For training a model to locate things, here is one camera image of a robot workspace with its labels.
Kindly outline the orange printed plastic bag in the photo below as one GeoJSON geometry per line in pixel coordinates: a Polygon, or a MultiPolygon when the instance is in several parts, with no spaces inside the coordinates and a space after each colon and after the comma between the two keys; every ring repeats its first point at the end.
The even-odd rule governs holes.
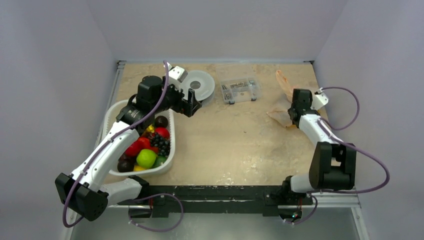
{"type": "Polygon", "coordinates": [[[282,127],[290,128],[293,126],[293,123],[290,119],[288,109],[291,107],[294,88],[297,86],[291,85],[281,70],[275,72],[275,79],[281,87],[283,95],[266,114],[282,127]]]}

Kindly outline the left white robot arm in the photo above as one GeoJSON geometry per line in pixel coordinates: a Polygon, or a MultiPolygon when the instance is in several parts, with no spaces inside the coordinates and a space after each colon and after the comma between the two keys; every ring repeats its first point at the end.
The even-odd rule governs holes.
{"type": "Polygon", "coordinates": [[[82,219],[94,221],[107,207],[122,201],[146,203],[149,191],[140,177],[130,176],[104,185],[106,176],[130,145],[154,123],[156,114],[173,110],[191,117],[201,107],[194,89],[179,89],[169,83],[167,76],[145,76],[137,93],[128,99],[107,136],[89,157],[71,173],[56,177],[54,183],[64,205],[63,225],[70,228],[82,219]]]}

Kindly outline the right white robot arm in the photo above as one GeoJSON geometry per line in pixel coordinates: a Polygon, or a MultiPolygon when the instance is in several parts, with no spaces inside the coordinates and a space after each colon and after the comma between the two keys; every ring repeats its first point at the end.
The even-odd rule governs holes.
{"type": "Polygon", "coordinates": [[[288,204],[301,194],[320,190],[351,190],[355,185],[357,152],[341,144],[331,129],[322,123],[318,109],[328,103],[323,92],[295,88],[288,115],[314,145],[308,173],[289,177],[289,185],[281,189],[280,196],[288,204]]]}

